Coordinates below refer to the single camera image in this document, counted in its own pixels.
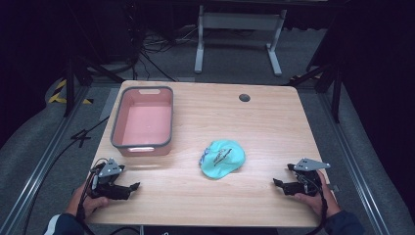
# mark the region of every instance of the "metal frame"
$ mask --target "metal frame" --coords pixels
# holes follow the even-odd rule
[[[270,43],[266,44],[266,51],[276,76],[281,76],[281,67],[278,63],[275,48],[281,29],[284,24],[287,10],[282,10],[280,15],[257,15],[257,14],[233,14],[233,13],[205,13],[204,6],[199,8],[198,22],[198,49],[196,52],[195,73],[202,72],[204,62],[204,29],[205,28],[234,28],[253,30],[273,30],[274,36]]]

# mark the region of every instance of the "metal stand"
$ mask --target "metal stand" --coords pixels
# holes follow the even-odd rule
[[[67,109],[64,117],[67,117],[70,114],[75,104],[74,78],[76,77],[78,79],[81,86],[90,86],[93,81],[91,74],[87,70],[88,67],[91,67],[117,83],[124,82],[122,77],[117,76],[104,67],[96,65],[85,58],[77,56],[70,57],[67,63]]]
[[[280,15],[256,15],[256,14],[234,14],[234,13],[205,13],[204,6],[199,9],[199,43],[196,52],[195,73],[202,72],[204,61],[204,29],[205,28],[233,28],[233,29],[252,29],[252,30],[273,30],[274,37],[271,43],[266,44],[269,60],[271,61],[274,74],[282,74],[278,63],[275,48],[281,29],[284,24],[286,10],[281,11]]]
[[[342,66],[338,63],[332,65],[325,65],[315,70],[311,70],[308,73],[297,77],[295,80],[290,81],[283,86],[297,86],[314,76],[321,74],[320,79],[314,85],[314,89],[317,93],[326,93],[331,84],[334,82],[333,97],[332,97],[332,116],[336,123],[339,121],[339,104],[340,95],[342,90]]]

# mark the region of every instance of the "bin handle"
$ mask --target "bin handle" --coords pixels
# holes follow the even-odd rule
[[[158,95],[161,93],[159,89],[139,89],[138,92],[142,95]]]
[[[139,153],[139,152],[153,152],[155,148],[153,147],[139,147],[139,148],[128,148],[128,152]]]

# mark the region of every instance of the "wooden table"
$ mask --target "wooden table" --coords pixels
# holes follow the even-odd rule
[[[172,150],[163,157],[123,157],[110,141],[119,94],[129,86],[154,85],[174,92]],[[241,94],[251,100],[240,101]],[[247,159],[240,169],[212,180],[202,173],[199,159],[217,139],[238,141]],[[272,181],[297,181],[287,164],[304,157],[321,161],[295,88],[125,81],[93,163],[114,158],[126,165],[115,183],[141,185],[128,201],[112,201],[89,222],[313,227],[318,216]]]

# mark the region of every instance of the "human hand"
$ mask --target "human hand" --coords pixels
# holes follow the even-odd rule
[[[327,186],[326,179],[324,178],[323,173],[317,170],[318,176],[320,176],[321,181],[321,188],[323,189],[324,198],[327,201],[327,217],[332,216],[335,213],[341,211],[335,197],[333,196],[332,192],[330,191],[329,187]],[[294,198],[302,203],[309,205],[315,213],[321,215],[322,209],[322,202],[320,194],[316,194],[314,197],[310,197],[301,193],[297,193],[294,195]]]
[[[82,196],[83,188],[85,187],[85,183],[83,183],[79,188],[77,188],[72,195],[72,198],[69,201],[66,213],[71,213],[73,216],[76,216],[78,204],[80,201],[80,197]],[[83,203],[83,207],[85,208],[85,216],[88,217],[91,213],[98,208],[105,208],[109,204],[109,199],[106,197],[92,199],[89,196],[86,196],[86,199]]]

